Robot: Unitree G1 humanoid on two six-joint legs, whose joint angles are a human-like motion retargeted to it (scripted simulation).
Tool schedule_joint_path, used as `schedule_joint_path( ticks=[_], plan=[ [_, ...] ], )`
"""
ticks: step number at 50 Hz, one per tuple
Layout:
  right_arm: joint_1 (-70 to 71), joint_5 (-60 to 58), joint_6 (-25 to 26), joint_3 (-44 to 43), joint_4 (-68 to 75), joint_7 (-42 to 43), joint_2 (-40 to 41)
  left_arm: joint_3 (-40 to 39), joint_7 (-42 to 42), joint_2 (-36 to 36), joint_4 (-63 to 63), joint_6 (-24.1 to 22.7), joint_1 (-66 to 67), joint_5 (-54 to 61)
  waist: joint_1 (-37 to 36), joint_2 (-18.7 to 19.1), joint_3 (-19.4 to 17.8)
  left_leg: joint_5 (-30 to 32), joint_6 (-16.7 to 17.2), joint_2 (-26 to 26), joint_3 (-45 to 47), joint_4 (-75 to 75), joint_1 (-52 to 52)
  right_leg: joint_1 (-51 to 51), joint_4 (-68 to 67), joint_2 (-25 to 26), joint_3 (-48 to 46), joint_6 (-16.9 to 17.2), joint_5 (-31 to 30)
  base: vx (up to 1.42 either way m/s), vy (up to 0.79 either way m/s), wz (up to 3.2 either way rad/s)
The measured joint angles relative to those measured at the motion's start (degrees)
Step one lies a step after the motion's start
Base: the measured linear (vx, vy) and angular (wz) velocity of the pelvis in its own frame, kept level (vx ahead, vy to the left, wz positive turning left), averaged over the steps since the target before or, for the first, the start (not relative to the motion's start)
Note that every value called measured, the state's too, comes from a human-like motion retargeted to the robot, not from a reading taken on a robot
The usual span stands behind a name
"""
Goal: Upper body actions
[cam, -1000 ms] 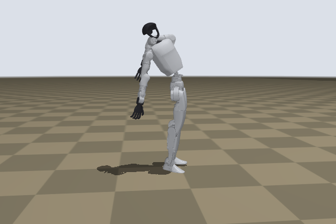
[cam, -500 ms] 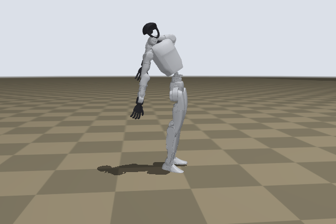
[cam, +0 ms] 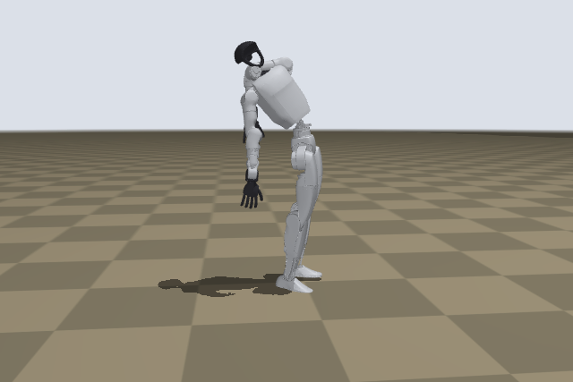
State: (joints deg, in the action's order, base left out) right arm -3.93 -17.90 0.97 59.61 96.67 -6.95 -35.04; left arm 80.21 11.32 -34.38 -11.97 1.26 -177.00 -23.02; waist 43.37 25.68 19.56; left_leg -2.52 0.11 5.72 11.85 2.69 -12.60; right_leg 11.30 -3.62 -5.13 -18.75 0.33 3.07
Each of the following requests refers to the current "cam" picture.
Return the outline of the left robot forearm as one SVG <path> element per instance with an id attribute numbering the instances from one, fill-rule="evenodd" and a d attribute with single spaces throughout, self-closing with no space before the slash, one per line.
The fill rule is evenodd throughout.
<path id="1" fill-rule="evenodd" d="M 245 77 L 245 75 L 244 75 L 244 87 L 245 87 L 245 92 L 246 92 L 250 87 L 252 87 L 252 84 L 253 84 L 253 83 L 254 83 L 254 80 L 253 80 L 253 81 L 249 81 L 249 80 Z M 257 104 L 257 103 L 256 103 L 256 104 Z M 255 104 L 255 107 L 256 107 L 256 104 Z"/>

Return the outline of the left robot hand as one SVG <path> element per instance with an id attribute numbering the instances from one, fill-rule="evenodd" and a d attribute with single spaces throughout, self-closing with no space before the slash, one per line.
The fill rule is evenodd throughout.
<path id="1" fill-rule="evenodd" d="M 256 112 L 256 113 L 257 113 L 257 118 L 258 118 L 258 108 L 256 107 L 256 109 L 257 109 L 257 112 Z M 259 126 L 259 122 L 258 122 L 258 121 L 256 121 L 256 124 L 255 124 L 255 128 L 258 128 L 258 129 L 261 131 L 261 133 L 262 133 L 262 137 L 264 138 L 264 133 L 263 133 L 263 130 L 262 130 L 262 128 Z M 244 128 L 244 138 L 243 138 L 243 143 L 245 143 L 245 138 L 246 138 L 246 135 L 245 135 L 245 128 Z"/>

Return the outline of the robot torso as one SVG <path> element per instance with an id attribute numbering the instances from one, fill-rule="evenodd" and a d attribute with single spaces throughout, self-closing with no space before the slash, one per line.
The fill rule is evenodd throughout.
<path id="1" fill-rule="evenodd" d="M 292 152 L 299 146 L 307 146 L 307 150 L 315 154 L 315 138 L 308 127 L 312 124 L 302 120 L 311 109 L 288 70 L 282 65 L 274 66 L 252 85 L 259 95 L 257 104 L 274 123 L 285 129 L 296 123 L 291 139 Z"/>

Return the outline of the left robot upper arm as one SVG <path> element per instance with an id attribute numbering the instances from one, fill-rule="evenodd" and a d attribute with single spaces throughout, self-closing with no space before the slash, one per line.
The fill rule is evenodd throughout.
<path id="1" fill-rule="evenodd" d="M 260 63 L 261 62 L 254 63 L 254 64 L 260 64 Z M 278 66 L 278 65 L 284 66 L 291 75 L 292 70 L 293 70 L 292 60 L 288 57 L 280 57 L 279 59 L 264 61 L 264 65 L 262 67 L 249 66 L 248 65 L 246 70 L 245 70 L 245 77 L 248 80 L 251 79 L 253 81 L 253 80 L 255 80 L 261 76 L 261 71 L 270 70 L 270 68 L 274 68 L 274 66 Z"/>

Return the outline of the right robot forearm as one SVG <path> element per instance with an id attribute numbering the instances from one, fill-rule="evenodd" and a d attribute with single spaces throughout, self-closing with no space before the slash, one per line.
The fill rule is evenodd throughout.
<path id="1" fill-rule="evenodd" d="M 256 179 L 257 178 L 257 168 L 259 166 L 259 150 L 261 146 L 259 145 L 259 140 L 261 137 L 260 130 L 253 128 L 249 131 L 245 149 L 247 150 L 247 158 L 246 166 L 248 169 L 248 179 Z"/>

